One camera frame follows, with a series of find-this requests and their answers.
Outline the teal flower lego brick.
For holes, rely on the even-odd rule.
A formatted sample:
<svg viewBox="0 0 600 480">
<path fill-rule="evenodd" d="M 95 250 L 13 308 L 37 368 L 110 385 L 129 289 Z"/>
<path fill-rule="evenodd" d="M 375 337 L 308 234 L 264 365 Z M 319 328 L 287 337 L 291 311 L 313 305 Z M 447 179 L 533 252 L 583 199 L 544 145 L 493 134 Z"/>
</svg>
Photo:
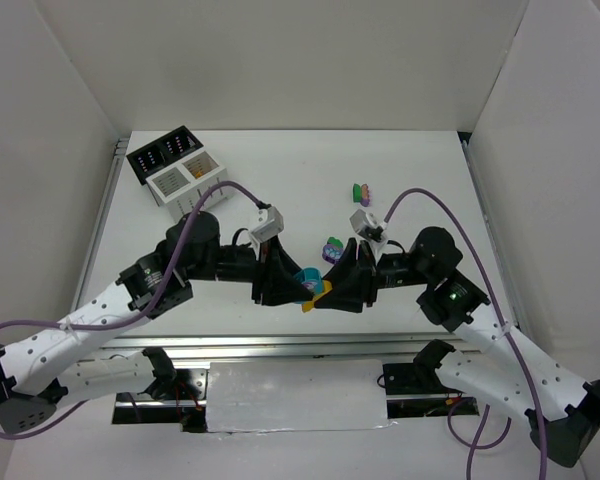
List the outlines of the teal flower lego brick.
<svg viewBox="0 0 600 480">
<path fill-rule="evenodd" d="M 315 267 L 307 267 L 294 275 L 294 279 L 299 281 L 312 296 L 320 295 L 325 291 L 321 272 Z"/>
</svg>

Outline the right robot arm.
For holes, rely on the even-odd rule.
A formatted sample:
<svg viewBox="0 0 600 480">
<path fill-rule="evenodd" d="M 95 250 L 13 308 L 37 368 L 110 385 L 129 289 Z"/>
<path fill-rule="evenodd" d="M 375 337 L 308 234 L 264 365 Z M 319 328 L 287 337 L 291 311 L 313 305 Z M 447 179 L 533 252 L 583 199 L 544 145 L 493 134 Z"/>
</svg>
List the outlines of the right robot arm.
<svg viewBox="0 0 600 480">
<path fill-rule="evenodd" d="M 375 257 L 365 241 L 350 240 L 325 276 L 331 288 L 317 309 L 359 313 L 385 288 L 423 286 L 417 303 L 434 325 L 495 362 L 483 367 L 441 340 L 415 358 L 426 379 L 472 395 L 529 428 L 554 463 L 573 467 L 600 429 L 600 380 L 586 381 L 550 357 L 508 321 L 457 269 L 462 259 L 450 233 L 423 229 L 407 252 Z"/>
</svg>

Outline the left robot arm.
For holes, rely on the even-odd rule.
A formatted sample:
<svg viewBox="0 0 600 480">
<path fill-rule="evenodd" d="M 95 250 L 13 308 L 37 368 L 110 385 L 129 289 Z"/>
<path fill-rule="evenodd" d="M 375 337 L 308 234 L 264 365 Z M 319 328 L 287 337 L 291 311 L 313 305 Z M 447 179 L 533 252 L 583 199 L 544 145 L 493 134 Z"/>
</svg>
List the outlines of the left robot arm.
<svg viewBox="0 0 600 480">
<path fill-rule="evenodd" d="M 306 303 L 313 292 L 299 278 L 277 237 L 248 245 L 220 243 L 217 218 L 191 212 L 171 227 L 156 249 L 123 270 L 103 292 L 57 322 L 36 322 L 38 332 L 0 344 L 0 438 L 31 438 L 76 410 L 114 392 L 160 397 L 177 373 L 160 347 L 130 356 L 92 359 L 104 344 L 143 326 L 193 297 L 192 281 L 249 283 L 262 306 Z"/>
</svg>

